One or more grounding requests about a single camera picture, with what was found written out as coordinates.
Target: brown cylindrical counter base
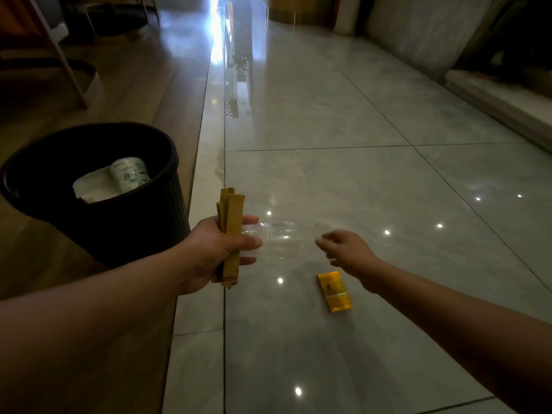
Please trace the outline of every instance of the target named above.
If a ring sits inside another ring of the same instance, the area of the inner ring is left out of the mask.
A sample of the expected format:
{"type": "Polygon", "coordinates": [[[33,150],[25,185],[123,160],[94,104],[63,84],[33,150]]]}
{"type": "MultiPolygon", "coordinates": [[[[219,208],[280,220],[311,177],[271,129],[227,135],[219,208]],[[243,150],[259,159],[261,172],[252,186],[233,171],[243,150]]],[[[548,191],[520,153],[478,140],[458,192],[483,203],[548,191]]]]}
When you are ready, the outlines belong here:
{"type": "Polygon", "coordinates": [[[294,25],[329,26],[334,0],[263,0],[269,20],[294,25]]]}

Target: black trash can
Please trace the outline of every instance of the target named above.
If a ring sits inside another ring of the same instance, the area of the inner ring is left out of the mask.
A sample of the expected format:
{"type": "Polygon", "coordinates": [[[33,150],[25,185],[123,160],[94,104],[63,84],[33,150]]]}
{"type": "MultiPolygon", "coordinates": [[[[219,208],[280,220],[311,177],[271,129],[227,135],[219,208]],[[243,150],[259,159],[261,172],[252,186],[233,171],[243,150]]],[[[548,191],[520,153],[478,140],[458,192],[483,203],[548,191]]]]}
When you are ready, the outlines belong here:
{"type": "Polygon", "coordinates": [[[174,143],[154,127],[86,124],[12,155],[0,170],[0,190],[15,208],[51,223],[113,268],[164,251],[189,234],[177,166],[174,143]],[[75,180],[124,157],[141,158],[151,180],[104,201],[87,204],[75,197],[75,180]]]}

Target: person's left hand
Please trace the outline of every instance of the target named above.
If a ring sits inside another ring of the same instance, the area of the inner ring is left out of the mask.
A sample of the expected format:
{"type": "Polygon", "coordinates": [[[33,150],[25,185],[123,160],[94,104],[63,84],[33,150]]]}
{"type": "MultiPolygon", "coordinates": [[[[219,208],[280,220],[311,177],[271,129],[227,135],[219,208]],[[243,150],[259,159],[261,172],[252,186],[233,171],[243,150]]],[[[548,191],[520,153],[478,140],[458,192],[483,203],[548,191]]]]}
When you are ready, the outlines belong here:
{"type": "MultiPolygon", "coordinates": [[[[230,253],[241,250],[255,250],[263,241],[260,238],[245,234],[224,234],[218,228],[218,218],[210,218],[199,221],[186,239],[175,246],[183,259],[189,259],[193,267],[191,272],[183,279],[181,294],[191,294],[202,289],[211,281],[213,272],[230,253]]],[[[258,223],[259,218],[244,215],[243,224],[258,223]]],[[[253,264],[256,257],[241,257],[240,265],[253,264]]]]}

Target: yellow box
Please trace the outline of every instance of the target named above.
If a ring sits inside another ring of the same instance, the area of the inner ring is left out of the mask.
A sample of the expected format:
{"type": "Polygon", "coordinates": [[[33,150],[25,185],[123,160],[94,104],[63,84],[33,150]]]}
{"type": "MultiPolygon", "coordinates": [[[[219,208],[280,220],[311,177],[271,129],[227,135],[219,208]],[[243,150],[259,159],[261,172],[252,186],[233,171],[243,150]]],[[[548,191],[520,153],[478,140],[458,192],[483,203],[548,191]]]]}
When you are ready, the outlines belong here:
{"type": "Polygon", "coordinates": [[[353,307],[339,271],[319,274],[317,278],[331,313],[353,307]]]}

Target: person's right hand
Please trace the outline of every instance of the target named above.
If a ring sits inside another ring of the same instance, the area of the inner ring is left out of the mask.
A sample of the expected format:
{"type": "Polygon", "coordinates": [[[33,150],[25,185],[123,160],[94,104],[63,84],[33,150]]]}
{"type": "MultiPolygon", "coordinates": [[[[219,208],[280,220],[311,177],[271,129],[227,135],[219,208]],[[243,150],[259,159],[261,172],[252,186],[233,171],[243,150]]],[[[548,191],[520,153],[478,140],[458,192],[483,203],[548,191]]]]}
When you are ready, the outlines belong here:
{"type": "Polygon", "coordinates": [[[356,233],[336,229],[316,239],[334,267],[341,267],[361,281],[370,292],[376,292],[376,278],[385,263],[374,255],[368,244],[356,233]]]}

